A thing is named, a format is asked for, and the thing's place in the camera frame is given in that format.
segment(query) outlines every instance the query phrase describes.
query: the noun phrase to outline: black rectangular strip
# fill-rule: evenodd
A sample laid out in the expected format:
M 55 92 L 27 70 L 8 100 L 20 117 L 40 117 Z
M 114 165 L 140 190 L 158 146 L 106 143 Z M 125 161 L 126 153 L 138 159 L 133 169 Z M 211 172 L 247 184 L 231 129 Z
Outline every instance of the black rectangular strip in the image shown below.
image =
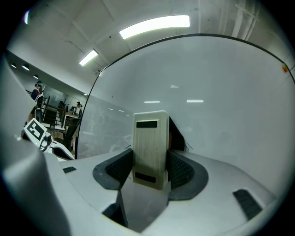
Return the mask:
M 261 206 L 258 205 L 258 203 L 247 190 L 239 189 L 238 191 L 233 192 L 233 195 L 240 204 L 248 220 L 252 219 L 262 211 Z
M 137 128 L 156 128 L 157 127 L 157 121 L 137 121 L 136 122 Z
M 135 177 L 138 178 L 138 179 L 149 181 L 151 183 L 155 183 L 156 182 L 156 178 L 155 177 L 144 175 L 144 174 L 141 174 L 141 173 L 138 173 L 138 172 L 135 172 Z
M 64 170 L 64 173 L 69 173 L 69 172 L 75 171 L 76 168 L 73 166 L 70 166 L 70 167 L 64 168 L 63 170 Z

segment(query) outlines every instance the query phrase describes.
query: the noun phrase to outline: railing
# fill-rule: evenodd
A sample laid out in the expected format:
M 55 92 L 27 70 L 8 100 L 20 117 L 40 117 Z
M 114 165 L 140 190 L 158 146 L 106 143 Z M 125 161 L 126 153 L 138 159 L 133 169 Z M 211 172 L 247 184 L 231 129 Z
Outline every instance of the railing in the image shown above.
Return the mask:
M 44 124 L 49 124 L 50 126 L 53 125 L 55 129 L 63 129 L 65 109 L 49 105 L 48 103 L 45 103 L 43 107 L 45 108 L 42 116 L 42 122 Z

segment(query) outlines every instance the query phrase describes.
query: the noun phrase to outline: person wearing cap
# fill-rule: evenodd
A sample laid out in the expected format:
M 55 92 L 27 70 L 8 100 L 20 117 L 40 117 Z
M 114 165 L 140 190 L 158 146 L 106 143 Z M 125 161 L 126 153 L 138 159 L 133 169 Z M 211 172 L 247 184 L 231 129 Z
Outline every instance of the person wearing cap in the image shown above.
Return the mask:
M 75 110 L 75 115 L 76 116 L 80 116 L 80 114 L 82 114 L 82 104 L 80 102 L 77 102 L 77 107 Z
M 42 90 L 42 81 L 38 80 L 38 82 L 35 84 L 35 89 L 32 91 L 31 98 L 37 103 L 38 98 L 43 96 L 43 90 Z M 34 118 L 36 107 L 33 108 L 29 115 L 29 121 Z

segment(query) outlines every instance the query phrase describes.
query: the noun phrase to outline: white ceiling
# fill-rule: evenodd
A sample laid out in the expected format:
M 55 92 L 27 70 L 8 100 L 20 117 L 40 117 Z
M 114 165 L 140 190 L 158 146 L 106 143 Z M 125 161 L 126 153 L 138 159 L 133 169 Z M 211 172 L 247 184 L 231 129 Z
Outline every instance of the white ceiling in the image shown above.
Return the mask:
M 239 10 L 238 4 L 256 15 Z M 126 40 L 119 31 L 135 23 L 169 15 L 189 15 L 189 28 L 158 29 Z M 97 71 L 147 43 L 181 34 L 210 33 L 248 40 L 294 61 L 283 33 L 263 7 L 251 0 L 50 0 L 29 12 L 8 50 L 51 76 L 89 93 Z M 81 59 L 99 52 L 84 67 Z

